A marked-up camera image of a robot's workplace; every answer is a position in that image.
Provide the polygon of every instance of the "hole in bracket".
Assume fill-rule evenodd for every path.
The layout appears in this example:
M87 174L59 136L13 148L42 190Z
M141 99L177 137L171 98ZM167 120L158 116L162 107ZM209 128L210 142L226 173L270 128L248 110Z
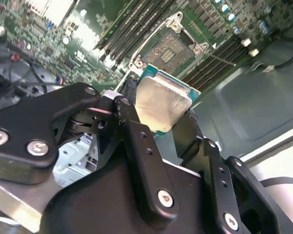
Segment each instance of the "hole in bracket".
M222 174L225 174L224 169L222 169L221 167L219 168L219 171L220 171Z
M106 121L105 120L99 120L97 122L97 126L99 129L103 129L106 126Z
M225 188L227 188L228 187L228 184L226 184L226 182L225 181L221 181L221 184L225 187Z
M146 149L146 153L147 153L148 155L152 155L152 154L153 154L153 151L152 151L151 149Z
M146 138L146 137L147 137L146 134L145 134L144 132L140 132L140 136L141 136L142 138Z

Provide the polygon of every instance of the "gray metal panel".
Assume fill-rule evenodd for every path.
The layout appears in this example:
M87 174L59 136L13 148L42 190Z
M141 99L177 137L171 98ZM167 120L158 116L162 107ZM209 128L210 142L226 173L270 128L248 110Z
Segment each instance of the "gray metal panel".
M277 65L292 55L293 45L278 41L256 60ZM202 97L195 112L223 157L246 155L293 128L293 64L269 73L243 67Z

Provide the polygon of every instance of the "motherboard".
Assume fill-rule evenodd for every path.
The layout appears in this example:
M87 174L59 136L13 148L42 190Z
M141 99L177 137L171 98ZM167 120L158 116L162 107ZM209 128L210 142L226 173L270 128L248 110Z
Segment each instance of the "motherboard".
M199 91L293 25L286 0L4 0L8 42L66 84L114 89L152 64Z

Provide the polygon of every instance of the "black cable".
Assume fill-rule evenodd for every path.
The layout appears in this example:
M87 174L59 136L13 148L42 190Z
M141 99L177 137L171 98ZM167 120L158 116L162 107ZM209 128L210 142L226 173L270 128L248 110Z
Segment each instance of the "black cable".
M32 62L29 63L29 67L30 67L30 70L33 72L34 77L36 78L36 80L38 81L38 83L41 84L42 89L43 89L43 94L48 93L47 86L44 85L45 83L42 81L42 79L41 79L41 78L39 77L39 75L37 74L37 72L36 72L36 70L35 70L35 67L34 67L34 64L33 64Z
M290 38L290 37L279 37L278 40L293 43L293 38ZM253 72L258 67L261 67L261 68L264 68L263 72L269 72L271 70L276 70L276 69L280 69L283 67L287 67L287 66L291 65L292 63L293 63L293 56L288 61L286 61L282 64L279 64L279 65L266 65L261 61L257 61L252 65L250 71Z
M286 41L286 42L293 43L293 38L289 38L289 37L281 37L280 40L281 40L281 41ZM280 68L283 68L283 67L289 66L289 65L292 64L292 63L293 63L293 56L292 56L292 58L290 58L290 59L289 59L288 61L286 61L285 63L274 66L274 68L275 68L275 69L280 69Z
M14 82L15 86L60 86L65 87L65 85L52 83L52 82L46 82L46 83L36 83L36 82Z

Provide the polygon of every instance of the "ram slot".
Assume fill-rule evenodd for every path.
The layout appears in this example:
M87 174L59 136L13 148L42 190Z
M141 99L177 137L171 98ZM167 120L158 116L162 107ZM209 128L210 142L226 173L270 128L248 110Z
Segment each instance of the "ram slot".
M218 57L229 61L229 58L230 58L231 54L233 54L238 49L239 49L239 45L234 44L229 49L222 51L222 54L218 55ZM189 81L187 81L187 84L191 85L191 86L195 85L196 82L197 82L198 77L201 77L206 72L212 71L215 68L215 66L220 64L220 63L223 63L223 62L213 58L208 63L208 65L206 65L204 67L201 67L201 69L198 72L196 72L194 74L194 76L192 76L192 78Z
M116 43L119 40L123 40L123 35L132 28L133 24L138 20L139 16L143 11L146 10L147 6L152 0L141 1L132 11L132 13L127 16L127 18L122 22L116 32L111 36L111 38L105 42L105 54L109 54Z
M166 0L161 4L159 10L154 12L145 24L141 25L140 30L122 47L121 51L117 53L117 56L115 57L117 63L120 63L126 55L139 44L140 40L146 35L146 33L150 32L152 27L162 17L163 13L166 12L174 2L175 0Z
M230 39L228 39L220 48L218 48L213 55L223 58L226 56L226 53L231 50L231 48L237 44L240 43L239 38L233 36ZM193 78L195 78L200 71L206 69L207 67L210 67L211 64L215 61L216 59L213 57L208 57L206 58L201 64L199 64L193 71L191 71L184 79L183 82L188 83L190 82Z
M110 52L110 56L112 59L116 57L118 52L122 49L122 47L130 40L139 28L145 23L147 18L153 14L155 9L158 7L160 1L151 1L145 11L140 15L140 17L135 21L135 23L131 26L131 28L123 35L122 39L119 40Z
M234 59L233 62L239 63L242 59L244 59L248 53L240 52L238 57ZM214 83L216 80L218 80L221 76L223 76L227 71L229 71L232 67L230 65L225 65L220 71L217 71L214 76L210 77L209 80L206 80L200 85L196 86L196 89L204 91L207 89L212 83Z
M128 16L132 14L133 8L136 8L140 3L140 0L131 0L127 7L122 11L122 13L118 16L118 18L113 23L112 27L104 34L103 38L99 41L99 43L95 46L95 49L102 50L106 44L109 42L111 37L118 31L121 24L123 24Z
M234 51L227 60L231 62L238 63L243 58L248 55L248 51L243 48L242 50ZM200 91L205 90L210 84L219 79L223 74L229 71L232 68L231 65L228 65L223 62L219 62L216 66L213 67L212 70L205 72L204 75L200 76L199 79L193 84L193 88L198 89Z

